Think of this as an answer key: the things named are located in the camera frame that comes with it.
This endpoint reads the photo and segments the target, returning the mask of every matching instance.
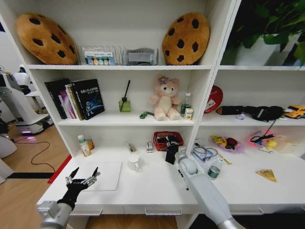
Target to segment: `red ball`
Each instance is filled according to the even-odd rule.
[[[223,101],[223,97],[222,90],[217,86],[213,86],[204,113],[206,114],[216,110]]]

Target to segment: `white cup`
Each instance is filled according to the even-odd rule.
[[[130,154],[128,157],[128,167],[133,171],[139,172],[141,168],[140,158],[138,154]]]

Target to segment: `drawer handle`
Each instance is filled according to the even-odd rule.
[[[71,213],[70,216],[100,216],[102,214],[103,209],[99,213],[84,213],[84,214],[78,214],[78,213]]]
[[[179,209],[179,212],[156,213],[156,212],[147,212],[147,210],[145,208],[145,215],[147,215],[147,216],[180,216],[180,215],[182,215],[182,210]]]
[[[258,211],[232,211],[231,212],[232,215],[263,215],[264,212],[263,210],[260,208]]]

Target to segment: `cookie pillow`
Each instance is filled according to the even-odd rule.
[[[45,64],[75,64],[77,55],[71,37],[52,19],[26,13],[16,20],[22,45]]]
[[[201,13],[182,15],[170,26],[162,42],[166,64],[194,64],[204,54],[209,37],[209,23]]]

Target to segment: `dish rack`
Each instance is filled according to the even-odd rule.
[[[108,46],[108,45],[79,45],[75,46],[78,55],[78,64],[87,65],[84,55],[85,51],[100,51],[100,52],[112,52],[115,65],[123,65],[122,54],[126,50],[125,46]]]

